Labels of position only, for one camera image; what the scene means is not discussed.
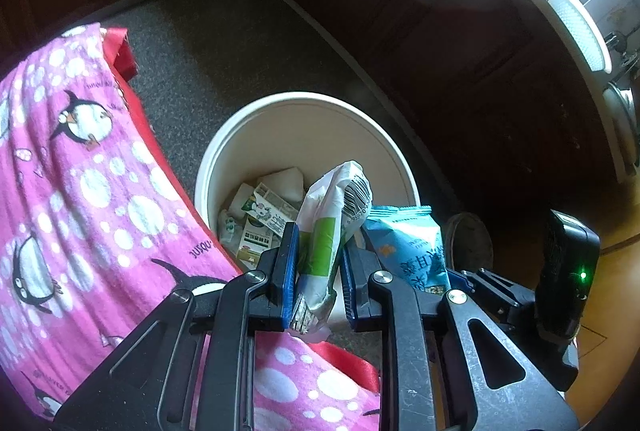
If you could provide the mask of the blue snack bag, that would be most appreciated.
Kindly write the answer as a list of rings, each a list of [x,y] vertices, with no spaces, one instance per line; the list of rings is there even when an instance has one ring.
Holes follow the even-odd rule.
[[[394,276],[433,295],[450,289],[442,231],[430,206],[374,206],[362,230],[384,269]]]

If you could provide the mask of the green white milk carton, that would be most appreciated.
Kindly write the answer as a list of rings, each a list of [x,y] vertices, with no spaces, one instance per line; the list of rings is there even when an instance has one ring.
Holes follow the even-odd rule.
[[[282,199],[264,183],[260,183],[246,199],[242,210],[253,220],[282,237],[285,226],[294,223],[298,210]]]

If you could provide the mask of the white green bag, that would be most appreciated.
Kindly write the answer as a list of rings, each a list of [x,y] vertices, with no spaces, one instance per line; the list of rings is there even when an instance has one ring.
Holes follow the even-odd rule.
[[[346,161],[307,191],[297,214],[299,255],[290,328],[299,336],[322,330],[333,310],[338,258],[372,208],[372,190],[362,166]]]

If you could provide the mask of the white foam block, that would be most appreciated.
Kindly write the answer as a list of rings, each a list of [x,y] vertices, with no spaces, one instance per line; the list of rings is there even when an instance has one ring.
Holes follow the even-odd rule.
[[[263,183],[295,208],[302,205],[306,195],[303,173],[296,166],[260,176],[256,182]]]

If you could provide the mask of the green white medicine box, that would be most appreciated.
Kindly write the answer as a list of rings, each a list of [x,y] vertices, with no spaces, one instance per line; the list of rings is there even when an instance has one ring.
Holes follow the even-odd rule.
[[[256,269],[265,251],[272,248],[273,232],[264,225],[254,226],[246,220],[236,258],[248,269]]]

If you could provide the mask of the dark wooden kitchen cabinets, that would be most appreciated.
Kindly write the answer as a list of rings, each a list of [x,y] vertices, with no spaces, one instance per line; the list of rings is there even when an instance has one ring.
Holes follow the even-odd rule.
[[[1,0],[9,66],[123,0]],[[291,0],[382,88],[425,148],[425,197],[560,209],[624,172],[600,83],[548,0]]]

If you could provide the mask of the white round trash bin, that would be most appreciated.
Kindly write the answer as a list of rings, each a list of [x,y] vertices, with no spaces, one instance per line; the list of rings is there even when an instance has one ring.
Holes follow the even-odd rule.
[[[216,236],[220,214],[237,220],[258,177],[296,166],[310,186],[337,165],[354,160],[372,190],[372,206],[416,206],[416,181],[396,143],[370,117],[334,97],[290,92],[267,96],[235,113],[205,151],[195,206]]]

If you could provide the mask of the pink penguin tablecloth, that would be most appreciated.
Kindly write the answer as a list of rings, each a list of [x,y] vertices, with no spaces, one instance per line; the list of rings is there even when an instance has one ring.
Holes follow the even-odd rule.
[[[1,425],[209,430],[219,292],[242,273],[168,168],[87,24],[1,83]],[[252,430],[374,430],[372,367],[334,345],[257,333]]]

